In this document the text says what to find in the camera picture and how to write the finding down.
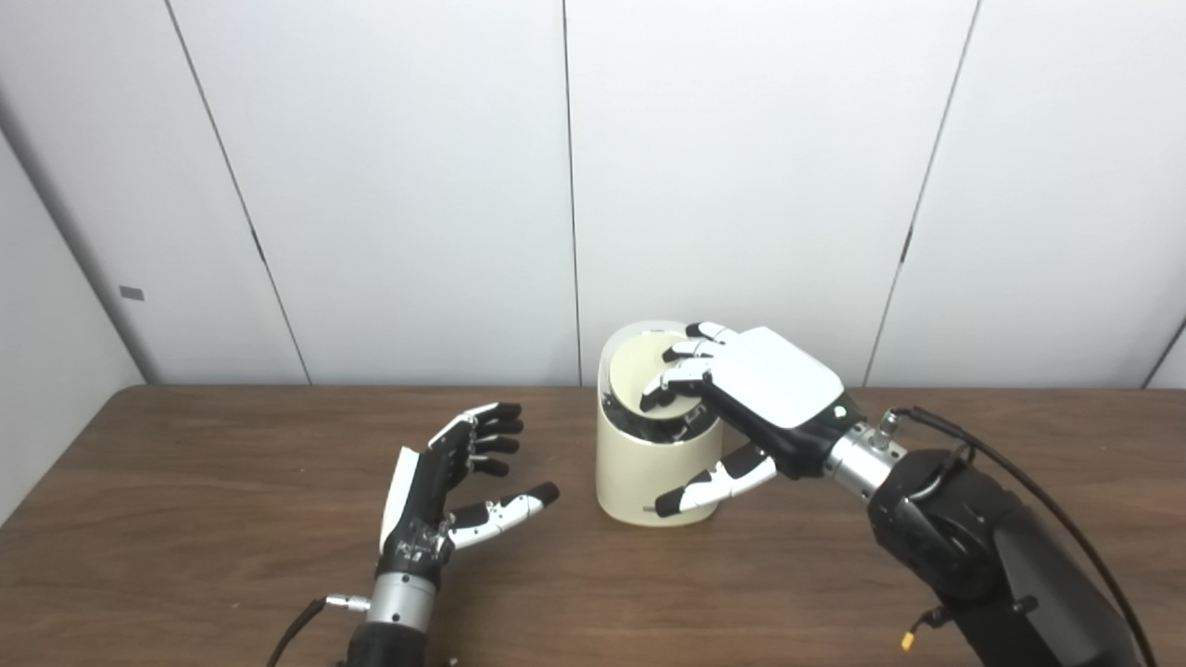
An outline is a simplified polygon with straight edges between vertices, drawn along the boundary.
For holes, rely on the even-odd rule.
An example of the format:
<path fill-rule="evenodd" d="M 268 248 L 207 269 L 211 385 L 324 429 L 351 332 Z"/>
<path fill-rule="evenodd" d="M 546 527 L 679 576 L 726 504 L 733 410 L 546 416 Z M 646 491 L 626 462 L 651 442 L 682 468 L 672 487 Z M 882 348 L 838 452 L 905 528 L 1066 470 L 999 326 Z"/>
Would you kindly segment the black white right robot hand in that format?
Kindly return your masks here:
<path fill-rule="evenodd" d="M 865 421 L 831 369 L 770 328 L 693 322 L 662 358 L 667 368 L 640 392 L 640 409 L 699 398 L 750 442 L 656 497 L 659 517 L 737 497 L 776 474 L 821 478 L 836 443 Z"/>

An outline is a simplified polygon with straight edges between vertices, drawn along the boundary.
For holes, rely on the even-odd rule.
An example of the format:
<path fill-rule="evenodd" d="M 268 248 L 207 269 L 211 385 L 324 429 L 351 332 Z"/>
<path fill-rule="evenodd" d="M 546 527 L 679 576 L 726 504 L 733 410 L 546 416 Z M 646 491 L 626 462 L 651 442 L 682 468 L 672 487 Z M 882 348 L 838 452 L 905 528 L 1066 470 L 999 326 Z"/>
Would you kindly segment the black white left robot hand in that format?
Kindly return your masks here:
<path fill-rule="evenodd" d="M 436 585 L 457 550 L 504 535 L 560 496 L 555 483 L 449 510 L 449 493 L 472 474 L 503 478 L 499 455 L 519 450 L 522 406 L 485 404 L 464 409 L 425 447 L 401 447 L 383 507 L 374 574 L 419 577 Z"/>

